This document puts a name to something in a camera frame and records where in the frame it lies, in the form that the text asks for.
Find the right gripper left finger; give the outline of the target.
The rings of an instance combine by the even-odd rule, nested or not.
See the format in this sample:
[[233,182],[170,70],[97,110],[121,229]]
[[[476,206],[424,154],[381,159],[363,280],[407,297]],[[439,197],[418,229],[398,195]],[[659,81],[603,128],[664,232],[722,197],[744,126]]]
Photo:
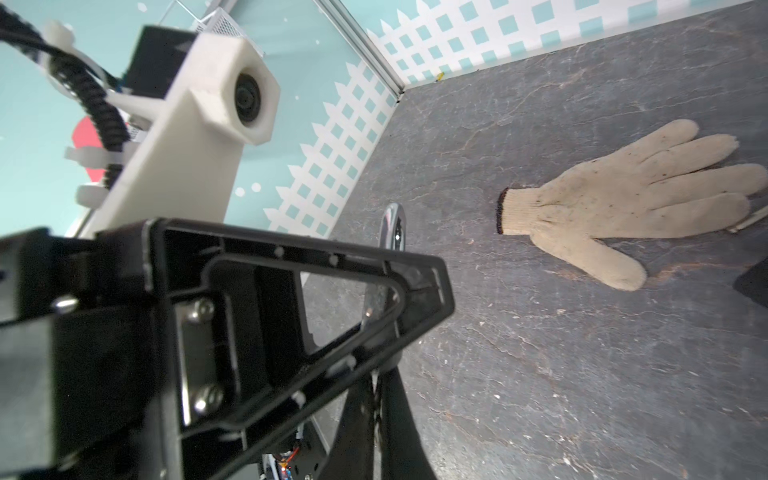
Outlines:
[[371,377],[347,391],[336,436],[318,479],[363,480],[374,474],[375,396]]

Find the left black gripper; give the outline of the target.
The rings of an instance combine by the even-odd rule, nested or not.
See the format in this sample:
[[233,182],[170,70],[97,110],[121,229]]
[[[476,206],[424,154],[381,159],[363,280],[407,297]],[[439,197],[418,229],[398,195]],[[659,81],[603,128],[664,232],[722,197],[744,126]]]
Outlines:
[[1,475],[176,479],[163,219],[1,240]]

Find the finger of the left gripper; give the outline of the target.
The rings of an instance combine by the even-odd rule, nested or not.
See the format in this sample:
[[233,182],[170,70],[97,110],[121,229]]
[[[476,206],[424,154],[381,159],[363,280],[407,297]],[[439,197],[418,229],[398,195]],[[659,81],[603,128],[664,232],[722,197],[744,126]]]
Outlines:
[[[348,389],[371,377],[381,477],[380,377],[447,319],[455,301],[435,256],[165,220],[159,282],[172,340],[180,475],[227,479],[272,456],[283,479],[318,479]],[[366,313],[318,345],[302,277],[364,288]]]

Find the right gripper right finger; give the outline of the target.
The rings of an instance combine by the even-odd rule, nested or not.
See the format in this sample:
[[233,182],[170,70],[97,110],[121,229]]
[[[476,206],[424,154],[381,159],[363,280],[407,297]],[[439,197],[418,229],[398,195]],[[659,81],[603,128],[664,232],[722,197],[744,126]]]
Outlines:
[[380,377],[381,478],[436,480],[397,368]]

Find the metal hex key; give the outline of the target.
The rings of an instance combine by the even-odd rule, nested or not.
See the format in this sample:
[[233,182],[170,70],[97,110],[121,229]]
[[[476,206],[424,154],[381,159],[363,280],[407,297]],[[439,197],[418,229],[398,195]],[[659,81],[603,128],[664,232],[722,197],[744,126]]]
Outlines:
[[764,206],[752,214],[750,214],[746,219],[742,220],[741,222],[737,223],[736,225],[730,227],[727,229],[729,233],[736,234],[740,231],[745,230],[746,228],[756,224],[757,222],[760,222],[761,220],[768,217],[768,206]]

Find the beige knit work glove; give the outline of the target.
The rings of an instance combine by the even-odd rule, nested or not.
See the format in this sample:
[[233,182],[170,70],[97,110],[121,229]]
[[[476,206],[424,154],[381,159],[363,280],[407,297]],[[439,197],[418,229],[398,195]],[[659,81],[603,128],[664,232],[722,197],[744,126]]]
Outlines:
[[646,269],[607,239],[676,239],[731,227],[767,187],[767,169],[721,166],[738,147],[729,134],[701,137],[674,120],[615,152],[582,162],[536,188],[505,189],[496,227],[621,291],[637,291]]

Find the flat black box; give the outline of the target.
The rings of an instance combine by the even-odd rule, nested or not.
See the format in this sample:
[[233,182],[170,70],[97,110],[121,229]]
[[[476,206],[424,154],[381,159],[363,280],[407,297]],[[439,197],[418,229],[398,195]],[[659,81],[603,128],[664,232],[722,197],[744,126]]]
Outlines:
[[741,295],[765,308],[768,307],[768,258],[751,267],[734,282],[733,288]]

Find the white mesh wall basket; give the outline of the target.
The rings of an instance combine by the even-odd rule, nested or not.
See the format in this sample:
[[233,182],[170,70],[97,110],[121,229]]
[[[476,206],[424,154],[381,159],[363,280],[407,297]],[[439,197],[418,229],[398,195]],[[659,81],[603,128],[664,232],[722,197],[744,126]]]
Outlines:
[[264,50],[230,15],[236,4],[237,1],[170,1],[157,25],[191,30],[196,33],[215,33],[244,38],[250,42],[260,57],[264,57]]

